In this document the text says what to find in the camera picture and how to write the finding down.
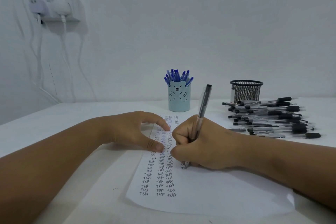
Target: forearm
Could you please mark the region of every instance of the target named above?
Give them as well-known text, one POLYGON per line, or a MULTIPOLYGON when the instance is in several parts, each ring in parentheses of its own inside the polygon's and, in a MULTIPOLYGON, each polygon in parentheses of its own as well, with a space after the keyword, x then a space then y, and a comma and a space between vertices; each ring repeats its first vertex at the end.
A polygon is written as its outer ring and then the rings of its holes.
POLYGON ((0 223, 30 223, 102 142, 88 120, 0 159, 0 223))
POLYGON ((336 148, 246 137, 242 166, 336 209, 336 148))

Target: white table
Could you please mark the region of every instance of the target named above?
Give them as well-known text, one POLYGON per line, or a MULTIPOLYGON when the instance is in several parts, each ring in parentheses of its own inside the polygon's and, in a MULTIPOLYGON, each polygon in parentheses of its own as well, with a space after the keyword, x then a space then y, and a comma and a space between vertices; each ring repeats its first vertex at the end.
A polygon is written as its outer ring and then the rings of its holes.
MULTIPOLYGON (((222 102, 211 100, 208 111, 229 112, 222 102)), ((309 116, 326 136, 302 142, 336 147, 336 98, 300 98, 301 112, 309 116)), ((0 126, 0 157, 96 116, 143 110, 171 115, 167 101, 58 104, 0 126)), ((188 114, 197 113, 198 101, 191 102, 188 114)), ((145 125, 149 136, 152 126, 145 125)), ((235 223, 227 217, 166 213, 146 209, 125 198, 143 151, 136 147, 103 145, 92 153, 71 176, 36 223, 235 223)), ((336 223, 336 214, 300 195, 295 195, 296 211, 269 216, 260 223, 336 223)))

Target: wire mesh basket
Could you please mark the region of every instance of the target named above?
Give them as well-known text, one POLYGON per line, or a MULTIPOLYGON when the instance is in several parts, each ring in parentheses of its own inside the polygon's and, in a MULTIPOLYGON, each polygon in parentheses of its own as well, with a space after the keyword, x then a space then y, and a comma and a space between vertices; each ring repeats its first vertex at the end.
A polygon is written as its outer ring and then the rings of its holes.
POLYGON ((264 83, 253 80, 234 80, 230 84, 231 103, 237 103, 244 99, 259 100, 260 87, 264 83))

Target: pile of black pens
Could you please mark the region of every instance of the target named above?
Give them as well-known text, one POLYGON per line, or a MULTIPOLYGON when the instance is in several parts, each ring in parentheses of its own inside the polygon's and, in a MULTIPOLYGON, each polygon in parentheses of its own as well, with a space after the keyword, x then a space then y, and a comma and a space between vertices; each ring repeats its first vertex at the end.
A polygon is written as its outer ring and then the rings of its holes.
POLYGON ((193 77, 189 78, 189 72, 190 72, 189 70, 187 72, 183 71, 182 75, 180 76, 178 69, 176 70, 172 69, 171 71, 167 70, 166 77, 164 78, 165 82, 170 87, 171 81, 173 82, 185 81, 186 82, 185 87, 188 87, 194 79, 193 77))
POLYGON ((230 106, 229 111, 234 112, 229 119, 233 125, 242 125, 245 128, 233 128, 235 132, 246 132, 250 135, 272 137, 276 139, 291 136, 295 138, 320 138, 320 133, 314 133, 314 124, 305 120, 297 106, 290 101, 295 98, 278 98, 270 101, 241 100, 237 104, 223 103, 230 106))

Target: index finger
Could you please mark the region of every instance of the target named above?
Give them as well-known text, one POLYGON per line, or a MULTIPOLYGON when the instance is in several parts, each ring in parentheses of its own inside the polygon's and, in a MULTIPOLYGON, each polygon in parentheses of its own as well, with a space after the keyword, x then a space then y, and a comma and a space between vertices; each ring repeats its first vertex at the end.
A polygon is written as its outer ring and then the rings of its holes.
POLYGON ((197 115, 191 116, 186 121, 182 122, 172 132, 172 136, 178 144, 187 144, 188 138, 193 132, 193 124, 197 119, 197 115))
POLYGON ((161 116, 158 116, 155 113, 152 112, 144 112, 142 122, 145 123, 155 123, 162 127, 165 131, 169 131, 170 127, 166 123, 165 119, 163 119, 161 116))

